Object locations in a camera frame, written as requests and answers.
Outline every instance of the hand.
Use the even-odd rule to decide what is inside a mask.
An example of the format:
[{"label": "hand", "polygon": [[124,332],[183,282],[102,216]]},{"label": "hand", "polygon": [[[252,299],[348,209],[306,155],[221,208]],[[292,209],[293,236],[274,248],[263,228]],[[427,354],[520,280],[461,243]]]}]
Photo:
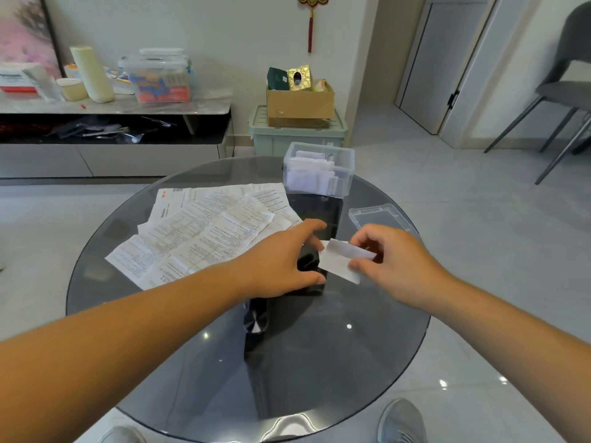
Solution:
[{"label": "hand", "polygon": [[324,250],[314,232],[326,228],[318,219],[306,219],[299,225],[272,234],[251,250],[230,261],[232,274],[244,281],[246,299],[253,297],[278,297],[284,293],[324,284],[324,275],[318,272],[300,272],[297,260],[301,246],[311,245],[319,252]]},{"label": "hand", "polygon": [[373,261],[352,260],[349,267],[413,308],[430,312],[443,285],[455,280],[414,236],[404,230],[368,224],[351,238],[351,244],[378,253],[378,256]]}]

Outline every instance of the red tassel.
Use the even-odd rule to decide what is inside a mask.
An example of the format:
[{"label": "red tassel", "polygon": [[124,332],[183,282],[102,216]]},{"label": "red tassel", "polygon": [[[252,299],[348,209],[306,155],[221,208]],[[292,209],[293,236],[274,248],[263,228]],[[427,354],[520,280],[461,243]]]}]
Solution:
[{"label": "red tassel", "polygon": [[310,23],[308,24],[308,54],[312,54],[312,31],[314,29],[314,9],[310,9]]}]

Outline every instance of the dark tinted glass tabletop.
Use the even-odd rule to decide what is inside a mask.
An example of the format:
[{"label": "dark tinted glass tabletop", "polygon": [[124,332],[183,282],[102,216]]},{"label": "dark tinted glass tabletop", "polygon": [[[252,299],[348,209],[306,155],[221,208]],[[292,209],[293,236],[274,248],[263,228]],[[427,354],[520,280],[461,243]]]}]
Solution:
[{"label": "dark tinted glass tabletop", "polygon": [[[138,288],[107,261],[147,221],[160,188],[281,182],[279,157],[207,163],[135,194],[94,233],[71,277],[66,313],[125,297]],[[321,239],[349,240],[350,208],[394,201],[355,177],[345,199],[288,195],[302,219],[329,224]],[[248,314],[264,313],[262,333]],[[189,441],[253,443],[321,431],[372,403],[416,354],[429,316],[397,303],[367,279],[327,275],[324,286],[238,306],[187,342],[119,409],[158,432]]]}]

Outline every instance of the gray sneaker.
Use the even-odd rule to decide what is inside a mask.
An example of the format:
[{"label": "gray sneaker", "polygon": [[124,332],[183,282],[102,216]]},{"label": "gray sneaker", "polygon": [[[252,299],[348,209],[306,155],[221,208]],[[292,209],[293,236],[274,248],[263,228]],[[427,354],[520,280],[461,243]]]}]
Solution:
[{"label": "gray sneaker", "polygon": [[378,443],[427,443],[421,412],[408,399],[388,404],[378,425]]},{"label": "gray sneaker", "polygon": [[146,443],[146,440],[131,426],[115,426],[100,437],[98,443]]}]

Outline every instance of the pink painting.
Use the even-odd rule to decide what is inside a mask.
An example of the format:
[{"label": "pink painting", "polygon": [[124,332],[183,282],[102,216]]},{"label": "pink painting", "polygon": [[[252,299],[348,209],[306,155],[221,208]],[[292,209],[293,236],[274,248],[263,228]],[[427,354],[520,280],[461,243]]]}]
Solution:
[{"label": "pink painting", "polygon": [[0,62],[35,62],[62,77],[41,0],[0,0]]}]

